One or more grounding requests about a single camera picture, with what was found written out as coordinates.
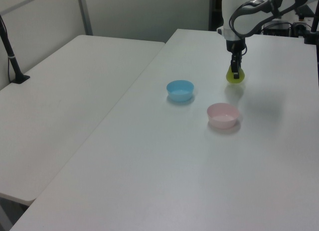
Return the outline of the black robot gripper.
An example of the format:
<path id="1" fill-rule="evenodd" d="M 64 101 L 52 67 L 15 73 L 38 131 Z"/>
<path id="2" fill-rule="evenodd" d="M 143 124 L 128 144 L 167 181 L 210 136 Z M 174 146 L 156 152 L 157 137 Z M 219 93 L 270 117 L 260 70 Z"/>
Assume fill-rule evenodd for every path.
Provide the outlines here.
<path id="1" fill-rule="evenodd" d="M 247 53 L 245 38 L 239 40 L 226 40 L 226 49 L 233 53 L 231 58 L 231 72 L 234 79 L 239 79 L 239 70 L 241 69 L 242 55 Z"/>

